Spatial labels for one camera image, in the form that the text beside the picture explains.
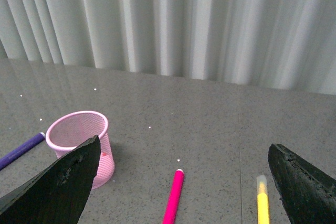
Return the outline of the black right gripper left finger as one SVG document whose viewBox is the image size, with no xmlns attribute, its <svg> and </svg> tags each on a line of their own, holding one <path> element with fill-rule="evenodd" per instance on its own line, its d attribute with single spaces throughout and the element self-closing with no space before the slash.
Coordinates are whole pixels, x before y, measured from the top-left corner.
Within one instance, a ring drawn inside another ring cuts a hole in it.
<svg viewBox="0 0 336 224">
<path fill-rule="evenodd" d="M 1 223 L 78 223 L 100 154 L 100 140 L 95 135 L 3 196 Z"/>
</svg>

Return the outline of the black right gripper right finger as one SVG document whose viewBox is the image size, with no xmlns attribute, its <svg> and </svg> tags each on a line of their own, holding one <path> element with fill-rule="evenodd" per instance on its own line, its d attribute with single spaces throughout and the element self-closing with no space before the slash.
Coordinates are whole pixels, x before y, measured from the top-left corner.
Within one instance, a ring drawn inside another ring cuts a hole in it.
<svg viewBox="0 0 336 224">
<path fill-rule="evenodd" d="M 335 179 L 282 144 L 271 144 L 268 164 L 291 223 L 335 223 Z"/>
</svg>

